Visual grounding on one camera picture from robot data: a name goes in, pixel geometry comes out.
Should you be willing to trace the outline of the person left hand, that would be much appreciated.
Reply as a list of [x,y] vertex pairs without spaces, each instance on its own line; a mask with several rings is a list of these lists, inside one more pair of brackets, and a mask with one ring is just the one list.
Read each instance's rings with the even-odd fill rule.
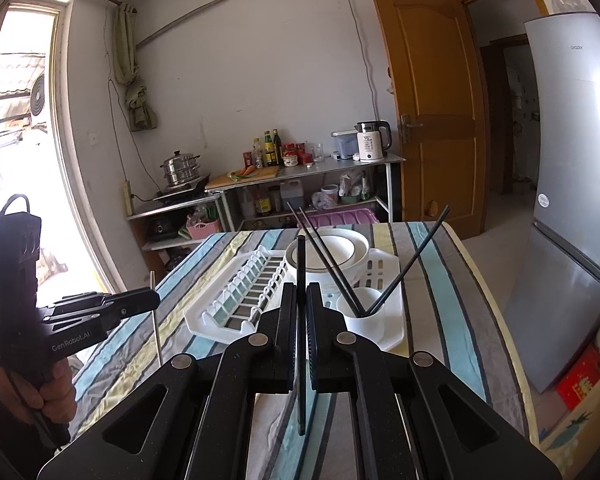
[[0,401],[20,422],[32,422],[31,410],[41,411],[54,424],[68,424],[76,416],[76,388],[67,359],[55,363],[52,379],[33,387],[18,374],[0,367]]

